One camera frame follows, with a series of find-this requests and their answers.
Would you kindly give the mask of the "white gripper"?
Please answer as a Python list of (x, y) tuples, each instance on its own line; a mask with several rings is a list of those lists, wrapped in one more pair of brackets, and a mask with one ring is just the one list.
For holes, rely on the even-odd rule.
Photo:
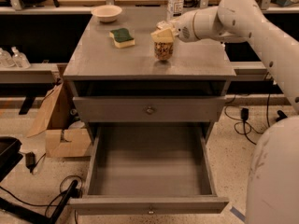
[(193, 20), (196, 12), (189, 11), (183, 15), (173, 19), (173, 23), (170, 21), (159, 21), (156, 24), (155, 32), (151, 33), (151, 38), (156, 43), (173, 43), (174, 36), (172, 30), (175, 26), (176, 34), (178, 38), (183, 42), (195, 42), (197, 37), (193, 29)]

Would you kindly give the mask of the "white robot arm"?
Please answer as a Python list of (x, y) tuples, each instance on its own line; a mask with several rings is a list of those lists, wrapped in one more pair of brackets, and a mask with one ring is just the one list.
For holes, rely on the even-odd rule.
[[(299, 112), (299, 42), (262, 13), (255, 0), (221, 0), (157, 23), (183, 42), (213, 39), (249, 43), (295, 111)], [(246, 224), (299, 224), (299, 115), (268, 128), (249, 169)]]

